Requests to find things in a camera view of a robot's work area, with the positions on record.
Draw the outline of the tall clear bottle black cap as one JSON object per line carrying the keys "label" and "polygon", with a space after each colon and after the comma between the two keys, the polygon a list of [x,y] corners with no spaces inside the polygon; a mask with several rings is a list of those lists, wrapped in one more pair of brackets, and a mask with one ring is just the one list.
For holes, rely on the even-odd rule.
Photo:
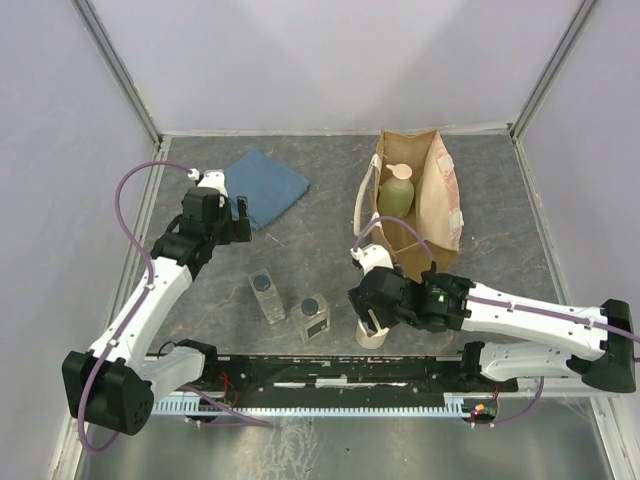
{"label": "tall clear bottle black cap", "polygon": [[275,324],[284,320],[284,306],[269,272],[262,269],[251,274],[249,283],[267,322]]}

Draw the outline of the brown canvas bag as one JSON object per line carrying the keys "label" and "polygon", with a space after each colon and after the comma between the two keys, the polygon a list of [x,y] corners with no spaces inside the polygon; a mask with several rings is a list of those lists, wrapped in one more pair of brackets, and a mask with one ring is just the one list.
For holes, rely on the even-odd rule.
{"label": "brown canvas bag", "polygon": [[[387,164],[408,164],[415,195],[404,225],[384,220],[367,227],[362,206],[369,201],[378,213],[379,189],[391,176]],[[374,243],[384,247],[394,263],[414,281],[435,262],[446,272],[460,251],[464,219],[454,161],[437,129],[409,136],[391,130],[381,132],[375,153],[356,195],[353,232],[366,231]]]}

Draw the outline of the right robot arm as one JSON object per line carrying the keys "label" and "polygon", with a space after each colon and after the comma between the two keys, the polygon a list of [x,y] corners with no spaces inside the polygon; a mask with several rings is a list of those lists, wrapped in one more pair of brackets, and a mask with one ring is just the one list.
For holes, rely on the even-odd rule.
{"label": "right robot arm", "polygon": [[465,348],[457,376],[468,390],[520,377],[577,377],[604,392],[636,390],[634,345],[639,338],[624,301],[560,305],[447,273],[425,271],[415,281],[380,266],[366,273],[348,297],[360,322],[375,332],[404,323],[432,333],[515,338],[511,346],[479,342]]}

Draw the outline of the green pump bottle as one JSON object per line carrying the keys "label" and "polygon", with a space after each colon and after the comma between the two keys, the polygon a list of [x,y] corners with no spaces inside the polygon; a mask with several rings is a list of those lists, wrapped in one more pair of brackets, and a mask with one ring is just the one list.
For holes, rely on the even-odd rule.
{"label": "green pump bottle", "polygon": [[387,164],[391,176],[379,189],[378,213],[404,219],[413,204],[415,189],[411,182],[412,168],[408,164]]}

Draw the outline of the square clear bottle black cap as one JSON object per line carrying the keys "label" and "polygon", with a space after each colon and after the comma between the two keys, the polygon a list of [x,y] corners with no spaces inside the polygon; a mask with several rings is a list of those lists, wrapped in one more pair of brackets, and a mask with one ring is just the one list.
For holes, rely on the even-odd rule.
{"label": "square clear bottle black cap", "polygon": [[303,343],[330,331],[330,307],[321,294],[304,298],[290,314]]}

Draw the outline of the cream plastic bottle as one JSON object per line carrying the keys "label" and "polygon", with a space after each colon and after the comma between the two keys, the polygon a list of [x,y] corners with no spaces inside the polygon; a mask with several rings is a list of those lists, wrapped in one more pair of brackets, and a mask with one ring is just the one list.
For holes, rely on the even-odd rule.
{"label": "cream plastic bottle", "polygon": [[373,331],[363,322],[358,321],[356,326],[356,341],[365,349],[375,350],[384,344],[388,333],[388,328]]}

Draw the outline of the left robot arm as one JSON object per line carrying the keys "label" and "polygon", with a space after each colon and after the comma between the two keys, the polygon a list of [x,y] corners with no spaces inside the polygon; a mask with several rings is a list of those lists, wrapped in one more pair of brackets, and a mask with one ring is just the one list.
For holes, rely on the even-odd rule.
{"label": "left robot arm", "polygon": [[220,379],[214,346],[183,340],[167,354],[146,358],[176,301],[191,286],[215,247],[248,242],[246,197],[229,200],[216,188],[192,187],[150,252],[150,265],[107,330],[84,353],[64,359],[62,375],[71,415],[125,435],[135,435],[152,407],[185,384],[199,390]]}

